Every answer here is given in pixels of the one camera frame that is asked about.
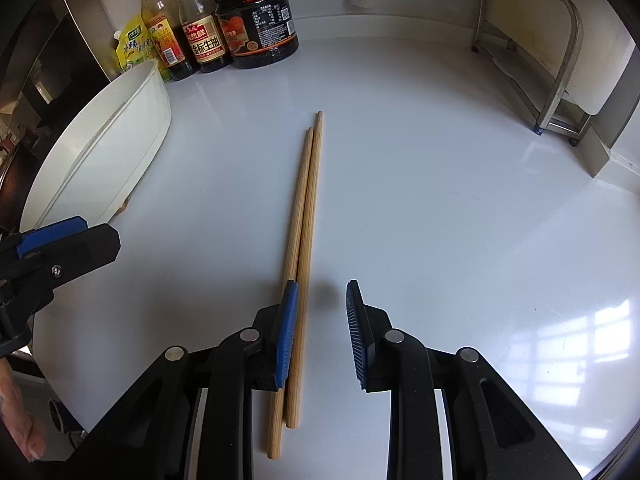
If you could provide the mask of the person's left hand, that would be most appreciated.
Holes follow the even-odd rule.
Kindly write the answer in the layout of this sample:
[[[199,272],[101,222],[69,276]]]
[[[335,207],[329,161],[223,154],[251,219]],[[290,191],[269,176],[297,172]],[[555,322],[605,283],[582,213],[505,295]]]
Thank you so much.
[[[26,411],[20,388],[6,359],[0,366],[1,418],[14,442],[30,461],[40,460],[46,452],[43,423]]]

